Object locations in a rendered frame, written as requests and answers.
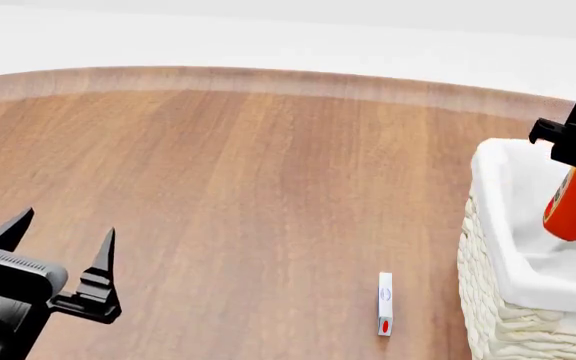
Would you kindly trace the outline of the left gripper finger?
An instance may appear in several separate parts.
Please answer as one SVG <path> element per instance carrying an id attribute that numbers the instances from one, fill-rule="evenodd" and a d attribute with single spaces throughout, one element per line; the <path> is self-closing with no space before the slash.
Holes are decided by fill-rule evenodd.
<path id="1" fill-rule="evenodd" d="M 99 323 L 111 324 L 122 313 L 114 283 L 115 228 L 105 236 L 92 265 L 82 272 L 75 295 L 84 314 Z"/>
<path id="2" fill-rule="evenodd" d="M 13 252 L 28 230 L 35 212 L 32 207 L 24 209 L 0 226 L 0 250 Z"/>

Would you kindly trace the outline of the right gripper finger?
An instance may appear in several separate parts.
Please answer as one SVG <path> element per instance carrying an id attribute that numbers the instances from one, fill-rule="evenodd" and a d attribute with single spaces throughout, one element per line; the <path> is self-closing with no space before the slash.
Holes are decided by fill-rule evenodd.
<path id="1" fill-rule="evenodd" d="M 548 119 L 539 118 L 533 125 L 528 140 L 535 144 L 538 140 L 544 140 L 552 144 L 568 142 L 566 125 Z"/>

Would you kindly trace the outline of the white cloth basket liner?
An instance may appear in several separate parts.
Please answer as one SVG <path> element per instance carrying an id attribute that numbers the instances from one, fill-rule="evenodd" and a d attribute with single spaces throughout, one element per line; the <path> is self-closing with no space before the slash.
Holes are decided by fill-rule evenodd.
<path id="1" fill-rule="evenodd" d="M 471 161 L 472 192 L 506 302 L 526 308 L 576 313 L 576 241 L 542 225 L 547 203 L 569 167 L 552 161 L 550 146 L 491 138 Z"/>

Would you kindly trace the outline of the white woven basket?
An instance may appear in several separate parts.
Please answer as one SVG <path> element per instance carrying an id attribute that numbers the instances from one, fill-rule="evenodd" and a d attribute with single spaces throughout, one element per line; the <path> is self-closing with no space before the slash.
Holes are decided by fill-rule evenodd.
<path id="1" fill-rule="evenodd" d="M 576 360 L 576 313 L 526 308 L 502 299 L 473 198 L 457 250 L 462 313 L 472 360 Z"/>

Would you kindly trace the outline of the small white box red dot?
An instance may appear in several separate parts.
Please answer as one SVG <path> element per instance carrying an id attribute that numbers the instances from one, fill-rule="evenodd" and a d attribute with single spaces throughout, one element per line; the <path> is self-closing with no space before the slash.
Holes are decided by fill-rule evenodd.
<path id="1" fill-rule="evenodd" d="M 390 336 L 393 326 L 392 274 L 380 272 L 378 277 L 377 320 L 379 336 Z"/>

